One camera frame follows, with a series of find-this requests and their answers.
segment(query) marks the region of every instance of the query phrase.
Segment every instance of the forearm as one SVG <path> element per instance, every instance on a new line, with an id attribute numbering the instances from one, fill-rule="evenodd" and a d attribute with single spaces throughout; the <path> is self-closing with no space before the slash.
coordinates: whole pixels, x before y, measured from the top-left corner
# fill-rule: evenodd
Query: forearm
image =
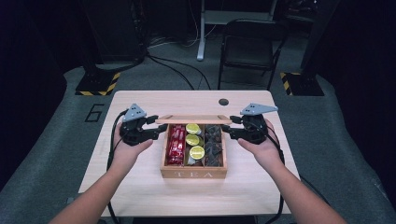
<path id="1" fill-rule="evenodd" d="M 107 172 L 50 223 L 97 223 L 122 179 Z"/>
<path id="2" fill-rule="evenodd" d="M 267 171 L 298 223 L 346 223 L 285 166 Z"/>

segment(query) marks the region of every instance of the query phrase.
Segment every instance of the yellow can lid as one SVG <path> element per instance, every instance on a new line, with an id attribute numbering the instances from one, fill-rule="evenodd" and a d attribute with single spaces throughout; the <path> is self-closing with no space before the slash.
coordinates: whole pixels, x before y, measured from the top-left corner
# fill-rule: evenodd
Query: yellow can lid
<path id="1" fill-rule="evenodd" d="M 195 160 L 200 160 L 205 155 L 203 147 L 192 147 L 190 149 L 190 156 Z"/>
<path id="2" fill-rule="evenodd" d="M 186 135 L 186 143 L 194 147 L 199 144 L 199 137 L 195 134 L 189 133 Z"/>
<path id="3" fill-rule="evenodd" d="M 196 123 L 189 123 L 186 125 L 186 130 L 188 133 L 201 133 L 201 129 L 199 128 L 198 124 Z"/>

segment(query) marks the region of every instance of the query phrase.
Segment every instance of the human arm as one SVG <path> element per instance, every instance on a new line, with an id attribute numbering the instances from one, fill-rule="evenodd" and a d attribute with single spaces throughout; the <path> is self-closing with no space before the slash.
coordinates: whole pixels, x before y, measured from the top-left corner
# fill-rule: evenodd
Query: human arm
<path id="1" fill-rule="evenodd" d="M 97 223 L 122 179 L 134 166 L 137 156 L 151 146 L 152 140 L 130 147 L 120 141 L 120 125 L 114 133 L 113 162 L 108 171 L 69 204 L 50 223 Z"/>
<path id="2" fill-rule="evenodd" d="M 268 133 L 277 141 L 271 122 Z M 308 189 L 279 158 L 276 146 L 269 139 L 259 145 L 238 139 L 239 145 L 251 152 L 258 164 L 274 179 L 280 194 L 297 223 L 346 223 L 329 205 Z"/>

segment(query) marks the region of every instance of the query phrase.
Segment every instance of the human hand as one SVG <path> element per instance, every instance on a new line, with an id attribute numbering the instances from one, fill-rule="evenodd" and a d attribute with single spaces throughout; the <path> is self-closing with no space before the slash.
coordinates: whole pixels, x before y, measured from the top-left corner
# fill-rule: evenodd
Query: human hand
<path id="1" fill-rule="evenodd" d="M 134 166 L 134 163 L 137 160 L 137 156 L 145 149 L 150 147 L 153 143 L 153 140 L 149 139 L 139 145 L 131 147 L 121 140 L 120 127 L 121 123 L 117 125 L 114 132 L 113 146 L 115 148 L 115 151 L 113 162 L 111 163 L 108 171 L 116 175 L 122 175 L 122 177 L 125 177 Z"/>
<path id="2" fill-rule="evenodd" d="M 272 131 L 274 129 L 273 124 L 268 119 L 266 119 L 265 122 L 269 127 L 268 133 L 276 142 L 278 142 L 275 133 L 273 133 Z M 251 152 L 259 165 L 262 166 L 262 168 L 264 168 L 264 170 L 266 170 L 267 172 L 273 170 L 275 167 L 278 167 L 280 165 L 283 166 L 283 162 L 279 157 L 279 152 L 270 139 L 267 138 L 259 145 L 255 145 L 249 143 L 243 138 L 239 138 L 238 143 L 241 147 Z"/>

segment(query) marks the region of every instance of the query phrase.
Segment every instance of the black controller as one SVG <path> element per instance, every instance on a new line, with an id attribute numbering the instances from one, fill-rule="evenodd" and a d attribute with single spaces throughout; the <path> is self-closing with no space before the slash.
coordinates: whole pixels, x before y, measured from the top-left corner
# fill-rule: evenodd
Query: black controller
<path id="1" fill-rule="evenodd" d="M 243 138 L 250 143 L 260 144 L 265 141 L 268 135 L 267 124 L 263 113 L 277 111 L 276 106 L 250 104 L 241 111 L 242 118 L 230 116 L 230 120 L 236 124 L 243 124 L 243 129 L 231 128 L 228 125 L 221 125 L 221 129 L 230 134 L 231 139 Z"/>
<path id="2" fill-rule="evenodd" d="M 131 105 L 122 119 L 120 127 L 120 136 L 124 143 L 136 146 L 149 139 L 157 140 L 160 133 L 166 131 L 167 124 L 162 124 L 158 128 L 144 130 L 143 125 L 154 123 L 158 118 L 158 116 L 146 118 L 146 115 L 146 112 L 138 105 Z"/>

